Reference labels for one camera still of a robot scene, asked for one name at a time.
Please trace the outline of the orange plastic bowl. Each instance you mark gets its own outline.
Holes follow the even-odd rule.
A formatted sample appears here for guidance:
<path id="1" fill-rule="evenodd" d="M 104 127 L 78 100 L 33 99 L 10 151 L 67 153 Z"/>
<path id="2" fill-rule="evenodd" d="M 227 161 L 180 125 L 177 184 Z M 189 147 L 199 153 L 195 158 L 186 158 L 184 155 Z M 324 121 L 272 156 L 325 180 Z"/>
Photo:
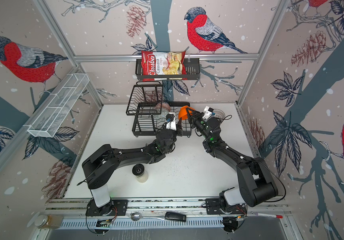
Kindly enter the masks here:
<path id="1" fill-rule="evenodd" d="M 181 107 L 179 114 L 178 114 L 178 119 L 179 121 L 185 121 L 189 120 L 190 117 L 194 114 L 196 110 L 191 108 L 190 106 L 183 106 Z"/>

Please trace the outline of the green patterned bowl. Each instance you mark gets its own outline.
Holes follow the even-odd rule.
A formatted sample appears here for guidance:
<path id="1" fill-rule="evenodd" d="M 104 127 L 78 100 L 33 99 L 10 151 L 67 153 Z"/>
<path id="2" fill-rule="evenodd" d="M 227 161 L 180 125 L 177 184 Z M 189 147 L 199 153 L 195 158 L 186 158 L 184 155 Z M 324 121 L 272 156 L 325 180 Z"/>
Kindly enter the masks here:
<path id="1" fill-rule="evenodd" d="M 171 122 L 174 118 L 174 114 L 167 110 L 162 110 L 161 114 L 159 115 L 159 122 Z"/>

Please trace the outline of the red patterned bowl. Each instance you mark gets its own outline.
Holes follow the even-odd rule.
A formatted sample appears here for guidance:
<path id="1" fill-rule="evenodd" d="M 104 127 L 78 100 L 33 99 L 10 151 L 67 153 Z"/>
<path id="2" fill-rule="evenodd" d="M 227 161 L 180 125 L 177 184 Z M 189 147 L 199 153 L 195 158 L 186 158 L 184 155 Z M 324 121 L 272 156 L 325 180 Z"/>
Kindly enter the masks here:
<path id="1" fill-rule="evenodd" d="M 162 103 L 158 103 L 156 106 L 155 106 L 155 109 L 158 111 L 168 111 L 170 112 L 171 111 L 171 106 L 166 103 L 166 102 L 162 102 Z"/>

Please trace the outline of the black wire dish rack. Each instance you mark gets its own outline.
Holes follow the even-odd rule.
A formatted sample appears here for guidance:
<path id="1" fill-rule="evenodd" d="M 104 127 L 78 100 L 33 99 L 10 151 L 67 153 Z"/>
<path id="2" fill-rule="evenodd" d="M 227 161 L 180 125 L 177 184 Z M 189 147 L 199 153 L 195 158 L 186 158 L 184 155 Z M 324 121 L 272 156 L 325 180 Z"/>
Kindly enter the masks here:
<path id="1" fill-rule="evenodd" d="M 128 116 L 134 116 L 132 132 L 135 137 L 154 136 L 165 122 L 159 122 L 158 118 L 162 111 L 156 110 L 158 103 L 166 102 L 163 96 L 163 84 L 161 82 L 137 82 L 130 94 L 126 109 Z M 183 106 L 190 106 L 188 102 L 166 102 L 171 106 L 172 113 L 178 114 Z"/>

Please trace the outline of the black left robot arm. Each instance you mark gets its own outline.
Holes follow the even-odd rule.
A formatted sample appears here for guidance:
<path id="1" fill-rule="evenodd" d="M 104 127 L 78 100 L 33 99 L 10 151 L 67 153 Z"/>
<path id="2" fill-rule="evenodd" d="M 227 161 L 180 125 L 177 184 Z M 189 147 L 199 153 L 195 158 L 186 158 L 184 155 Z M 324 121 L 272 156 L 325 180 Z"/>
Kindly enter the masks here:
<path id="1" fill-rule="evenodd" d="M 96 207 L 107 207 L 110 204 L 107 182 L 116 169 L 133 164 L 154 164 L 174 151 L 177 136 L 182 135 L 182 121 L 178 121 L 175 130 L 168 129 L 168 124 L 166 122 L 157 131 L 156 139 L 145 147 L 116 149 L 105 144 L 82 163 L 84 181 L 92 193 Z"/>

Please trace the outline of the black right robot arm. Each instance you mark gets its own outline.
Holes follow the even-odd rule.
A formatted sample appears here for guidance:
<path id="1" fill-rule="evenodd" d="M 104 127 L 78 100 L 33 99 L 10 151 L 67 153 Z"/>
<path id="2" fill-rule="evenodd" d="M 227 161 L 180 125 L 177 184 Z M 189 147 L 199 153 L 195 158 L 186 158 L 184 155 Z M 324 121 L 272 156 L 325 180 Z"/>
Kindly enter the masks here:
<path id="1" fill-rule="evenodd" d="M 190 107 L 185 112 L 191 127 L 204 136 L 203 146 L 206 152 L 237 172 L 238 186 L 223 192 L 226 204 L 234 206 L 237 200 L 242 200 L 248 206 L 254 207 L 278 196 L 278 187 L 265 160 L 246 156 L 222 140 L 222 119 L 211 117 L 205 120 L 204 113 Z"/>

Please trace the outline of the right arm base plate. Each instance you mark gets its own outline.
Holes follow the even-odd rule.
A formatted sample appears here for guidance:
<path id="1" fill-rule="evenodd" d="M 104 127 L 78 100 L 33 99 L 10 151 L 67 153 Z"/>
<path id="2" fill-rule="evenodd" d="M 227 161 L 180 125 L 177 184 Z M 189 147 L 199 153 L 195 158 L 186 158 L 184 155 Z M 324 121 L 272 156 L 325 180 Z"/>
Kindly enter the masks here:
<path id="1" fill-rule="evenodd" d="M 205 199 L 203 207 L 207 215 L 246 215 L 248 211 L 248 205 L 245 203 L 229 206 L 216 198 Z"/>

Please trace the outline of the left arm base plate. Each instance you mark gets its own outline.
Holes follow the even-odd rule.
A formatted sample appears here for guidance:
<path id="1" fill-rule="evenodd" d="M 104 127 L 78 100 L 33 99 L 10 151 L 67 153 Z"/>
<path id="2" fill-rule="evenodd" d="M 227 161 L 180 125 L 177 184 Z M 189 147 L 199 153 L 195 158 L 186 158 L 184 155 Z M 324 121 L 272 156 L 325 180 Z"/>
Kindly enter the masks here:
<path id="1" fill-rule="evenodd" d="M 87 217 L 102 217 L 102 216 L 125 216 L 128 207 L 128 200 L 111 199 L 110 202 L 102 207 L 97 207 L 95 200 L 92 199 L 86 210 Z"/>

